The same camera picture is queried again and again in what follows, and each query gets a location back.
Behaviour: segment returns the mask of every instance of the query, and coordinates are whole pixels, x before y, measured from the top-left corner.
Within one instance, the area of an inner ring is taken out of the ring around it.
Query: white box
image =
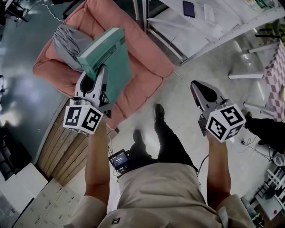
[[[34,167],[32,163],[26,165],[20,172],[16,174],[20,184],[22,184],[33,196],[36,196],[46,186],[48,181],[43,175]]]
[[[63,120],[63,127],[79,133],[94,134],[103,113],[92,105],[67,106]]]
[[[241,110],[234,104],[211,112],[206,129],[222,143],[237,135],[245,122]]]

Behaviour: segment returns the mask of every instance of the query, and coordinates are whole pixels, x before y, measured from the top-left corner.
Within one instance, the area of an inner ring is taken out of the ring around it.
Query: concrete floor
[[[244,51],[252,47],[250,40],[257,46],[261,40],[254,37],[251,31],[246,35],[237,37],[207,54],[192,60],[183,66],[177,66],[176,72],[180,74],[188,85],[192,80],[201,80],[216,86],[226,98],[237,103],[243,108],[243,102],[249,101],[259,105],[265,105],[267,100],[266,84],[264,80],[230,80],[229,72],[247,72],[262,69],[263,65],[256,54],[245,54]],[[208,141],[202,136],[198,126],[199,109],[196,107],[193,96],[183,80],[172,74],[163,84],[161,89],[152,96],[149,101],[130,118],[119,125],[120,133],[112,142],[113,152],[121,149],[128,150],[132,146],[132,134],[134,129],[142,130],[147,152],[153,158],[157,158],[159,152],[159,141],[154,130],[155,103],[161,103],[165,109],[165,120],[169,127],[177,134],[186,152],[191,157],[196,167],[199,167],[204,157],[208,154]],[[259,112],[253,111],[253,116],[262,118]],[[248,199],[253,197],[257,187],[263,183],[264,173],[268,166],[268,160],[252,149],[242,146],[241,140],[246,142],[253,140],[248,130],[242,129],[240,134],[227,142],[229,169],[232,178],[232,194],[245,195]],[[108,211],[116,208],[120,192],[117,179],[112,175],[110,182],[110,200]],[[206,180],[208,171],[208,160],[203,164],[200,171],[199,181],[202,185],[202,194],[206,198]],[[69,186],[84,194],[84,169],[78,173]]]
[[[0,42],[0,69],[6,92],[1,98],[1,124],[7,125],[32,156],[64,95],[32,73],[37,56],[61,23],[44,6],[35,6],[28,23],[7,19]]]

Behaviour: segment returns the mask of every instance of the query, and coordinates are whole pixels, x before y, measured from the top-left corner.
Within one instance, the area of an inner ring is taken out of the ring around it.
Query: black pants
[[[247,128],[251,133],[257,135],[266,144],[283,154],[285,149],[285,123],[275,122],[272,119],[254,119],[246,116]]]
[[[159,137],[160,150],[157,159],[152,159],[146,152],[146,145],[143,142],[135,143],[129,153],[130,166],[127,172],[154,163],[180,163],[193,167],[197,172],[191,158],[186,153],[178,137],[173,130],[159,119],[155,122],[155,131]]]

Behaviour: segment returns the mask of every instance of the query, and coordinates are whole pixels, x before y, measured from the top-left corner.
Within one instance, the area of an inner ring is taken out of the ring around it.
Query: gray fabric
[[[61,24],[53,35],[57,55],[72,69],[83,72],[77,56],[92,42],[92,38],[73,26]]]

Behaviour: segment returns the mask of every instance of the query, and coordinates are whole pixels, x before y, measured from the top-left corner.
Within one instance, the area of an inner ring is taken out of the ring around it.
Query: wooden panel
[[[115,138],[117,135],[117,132],[115,132],[114,130],[111,130],[109,133],[107,133],[107,140],[108,143],[110,142],[110,139],[112,140],[113,138]]]
[[[50,145],[50,143],[51,143],[51,141],[52,141],[52,139],[53,139],[55,133],[57,132],[58,128],[61,126],[61,122],[63,121],[64,114],[65,114],[65,107],[68,105],[68,103],[69,103],[69,102],[67,102],[67,103],[64,105],[63,109],[62,109],[61,112],[59,113],[59,115],[58,115],[56,121],[55,121],[54,124],[53,124],[53,127],[51,128],[51,130],[50,130],[50,132],[49,132],[49,135],[48,135],[48,137],[47,137],[47,139],[46,139],[46,141],[45,141],[45,143],[44,143],[44,146],[43,146],[43,148],[42,148],[42,150],[41,150],[41,155],[40,155],[40,157],[39,157],[39,159],[38,159],[38,161],[37,161],[37,165],[38,165],[38,167],[39,167],[41,170],[43,170],[43,168],[44,168],[44,166],[45,166],[45,162],[46,162],[46,160],[47,160],[47,158],[44,159],[45,154],[46,154],[46,152],[47,152],[47,150],[48,150],[48,147],[49,147],[49,145]]]
[[[45,164],[44,170],[43,170],[44,173],[47,173],[47,171],[49,169],[49,166],[51,165],[55,155],[57,154],[59,148],[61,148],[63,142],[66,140],[66,138],[68,137],[70,132],[71,132],[71,130],[69,130],[67,128],[64,128],[62,134],[58,138],[57,143],[55,144],[54,148],[52,149],[52,151],[51,151],[51,153],[49,155],[49,158],[48,158],[48,160],[47,160],[47,162]]]
[[[88,138],[84,134],[79,134],[76,140],[62,156],[60,162],[53,171],[53,178],[59,180],[72,162],[80,155],[80,153],[87,147]]]
[[[54,148],[55,144],[57,143],[59,137],[61,136],[61,134],[62,134],[62,132],[64,130],[64,127],[62,126],[62,123],[63,123],[63,120],[61,121],[61,123],[60,123],[60,125],[59,125],[59,127],[58,127],[58,129],[56,131],[56,133],[54,134],[54,136],[53,136],[53,138],[52,138],[52,140],[51,140],[51,142],[50,142],[50,144],[48,146],[48,149],[47,149],[47,151],[46,151],[46,153],[44,155],[44,158],[43,158],[43,160],[41,162],[41,166],[39,166],[42,171],[44,171],[44,168],[46,166],[46,162],[48,161],[49,156],[50,156],[51,152],[53,151],[53,148]]]
[[[75,167],[75,169],[67,176],[67,178],[61,183],[62,186],[65,186],[75,175],[83,169],[83,167],[86,165],[87,162],[87,156],[79,163],[78,166]]]
[[[76,131],[71,131],[70,134],[68,135],[68,137],[66,138],[66,140],[63,142],[62,146],[60,147],[60,149],[58,150],[57,154],[55,155],[52,163],[49,166],[49,169],[46,173],[47,177],[49,177],[54,168],[56,167],[56,165],[58,164],[58,162],[60,161],[60,159],[62,158],[63,154],[67,151],[67,149],[69,148],[69,146],[71,145],[71,143],[75,140],[75,138],[79,135],[78,132]]]
[[[65,179],[70,176],[70,174],[73,172],[73,170],[81,164],[81,162],[87,157],[88,154],[88,147],[85,147],[85,149],[80,153],[80,155],[72,162],[72,164],[68,167],[68,169],[64,172],[64,174],[60,177],[58,180],[59,183],[65,182]]]

